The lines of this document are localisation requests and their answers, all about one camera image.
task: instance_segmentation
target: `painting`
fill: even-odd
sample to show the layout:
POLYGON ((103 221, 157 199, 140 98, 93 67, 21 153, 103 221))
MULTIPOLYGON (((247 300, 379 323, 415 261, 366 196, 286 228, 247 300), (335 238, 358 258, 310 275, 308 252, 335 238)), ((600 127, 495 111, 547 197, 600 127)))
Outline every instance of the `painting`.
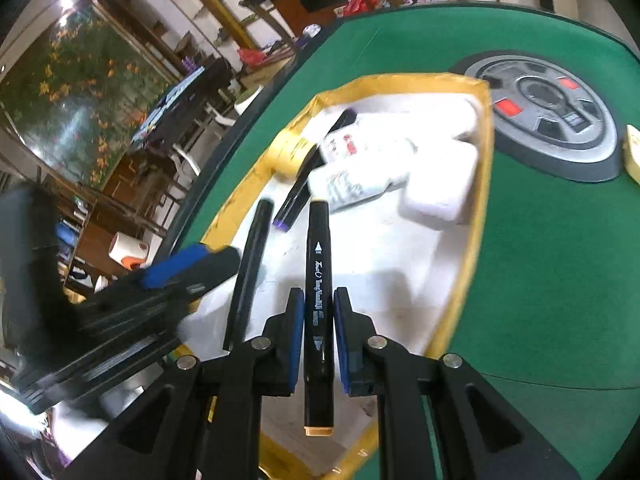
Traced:
POLYGON ((167 81, 91 7, 49 27, 0 82, 25 145, 72 182, 102 189, 167 81))

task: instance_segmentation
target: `purple marker tip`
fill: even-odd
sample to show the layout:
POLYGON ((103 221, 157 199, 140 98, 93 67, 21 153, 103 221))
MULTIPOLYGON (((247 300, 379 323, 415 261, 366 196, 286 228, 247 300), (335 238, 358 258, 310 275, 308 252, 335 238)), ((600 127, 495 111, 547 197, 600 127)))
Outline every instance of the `purple marker tip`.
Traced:
POLYGON ((286 232, 286 233, 289 232, 289 229, 291 229, 290 226, 286 225, 284 222, 281 222, 279 220, 274 220, 273 221, 273 226, 278 228, 278 229, 280 229, 281 231, 286 232))

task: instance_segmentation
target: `ceiling light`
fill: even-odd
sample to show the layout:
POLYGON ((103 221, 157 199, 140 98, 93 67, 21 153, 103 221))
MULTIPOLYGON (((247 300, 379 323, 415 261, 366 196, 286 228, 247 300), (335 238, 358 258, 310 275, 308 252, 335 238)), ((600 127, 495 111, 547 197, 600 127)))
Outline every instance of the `ceiling light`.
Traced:
POLYGON ((62 12, 65 12, 74 6, 74 0, 60 0, 60 6, 62 6, 62 12))

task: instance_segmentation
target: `black marker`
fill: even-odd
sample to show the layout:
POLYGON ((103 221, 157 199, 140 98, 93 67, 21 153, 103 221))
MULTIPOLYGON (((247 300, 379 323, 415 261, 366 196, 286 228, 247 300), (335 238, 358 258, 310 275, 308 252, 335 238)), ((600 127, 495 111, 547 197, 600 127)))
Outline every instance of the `black marker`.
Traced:
MULTIPOLYGON (((349 126, 349 124, 353 124, 356 121, 357 116, 358 115, 354 110, 347 108, 340 114, 340 117, 335 121, 335 124, 329 130, 329 133, 339 130, 345 126, 349 126)), ((320 168, 320 166, 324 166, 324 160, 322 160, 320 150, 316 146, 307 154, 305 161, 302 163, 302 166, 300 166, 298 177, 294 182, 293 187, 289 191, 282 207, 276 213, 276 217, 273 219, 274 227, 277 227, 284 232, 291 229, 293 222, 296 221, 300 212, 304 209, 306 201, 311 197, 309 188, 306 186, 306 180, 308 179, 309 173, 311 173, 315 168, 320 168)))
POLYGON ((229 315, 226 318, 225 340, 222 344, 225 350, 231 351, 244 341, 251 305, 254 302, 255 282, 258 279, 264 246, 269 234, 271 213, 273 213, 273 202, 268 198, 260 199, 246 238, 236 286, 231 297, 229 315))
POLYGON ((312 200, 306 235, 305 431, 334 430, 334 305, 329 205, 312 200))

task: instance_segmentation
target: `red button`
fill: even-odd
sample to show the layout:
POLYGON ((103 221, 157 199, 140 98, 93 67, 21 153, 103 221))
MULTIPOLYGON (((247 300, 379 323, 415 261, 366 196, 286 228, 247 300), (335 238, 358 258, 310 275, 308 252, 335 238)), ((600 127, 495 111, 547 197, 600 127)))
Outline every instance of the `red button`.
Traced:
POLYGON ((578 88, 580 88, 575 81, 571 81, 569 78, 567 77, 559 77, 558 81, 560 82, 560 84, 562 86, 567 87, 569 90, 577 90, 578 88))
POLYGON ((522 108, 520 108, 511 99, 501 99, 495 104, 495 107, 509 117, 513 117, 522 111, 522 108))

